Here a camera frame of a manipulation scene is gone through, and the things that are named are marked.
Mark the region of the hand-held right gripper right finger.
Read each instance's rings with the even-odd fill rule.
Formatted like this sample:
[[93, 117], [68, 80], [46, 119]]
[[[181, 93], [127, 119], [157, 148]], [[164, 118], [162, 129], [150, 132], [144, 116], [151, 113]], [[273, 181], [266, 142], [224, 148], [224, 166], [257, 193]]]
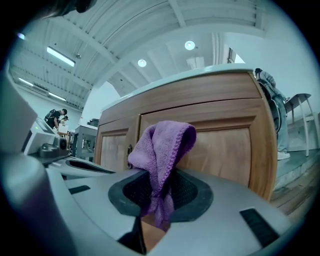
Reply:
[[241, 212], [255, 210], [275, 231], [283, 235], [291, 222], [277, 208], [239, 183], [184, 169], [208, 184], [213, 192], [209, 208], [196, 220], [174, 222], [150, 251], [151, 256], [246, 256], [263, 248]]

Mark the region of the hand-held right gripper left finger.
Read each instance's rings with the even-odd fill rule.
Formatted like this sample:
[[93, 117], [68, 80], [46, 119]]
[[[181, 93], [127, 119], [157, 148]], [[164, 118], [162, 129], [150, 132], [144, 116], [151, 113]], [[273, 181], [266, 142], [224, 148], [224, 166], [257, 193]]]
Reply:
[[146, 172], [138, 169], [87, 178], [69, 179], [65, 184], [78, 206], [117, 246], [146, 254], [141, 207], [127, 198], [125, 185]]

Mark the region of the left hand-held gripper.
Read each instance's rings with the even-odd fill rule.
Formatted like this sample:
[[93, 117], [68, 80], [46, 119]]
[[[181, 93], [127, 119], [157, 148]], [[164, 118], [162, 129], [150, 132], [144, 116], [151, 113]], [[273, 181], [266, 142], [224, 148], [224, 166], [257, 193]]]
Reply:
[[[24, 141], [23, 154], [32, 155], [37, 153], [43, 144], [52, 145], [56, 136], [57, 134], [43, 119], [36, 119]], [[115, 173], [83, 159], [60, 159], [48, 164], [47, 168], [60, 172], [67, 179], [90, 178]]]

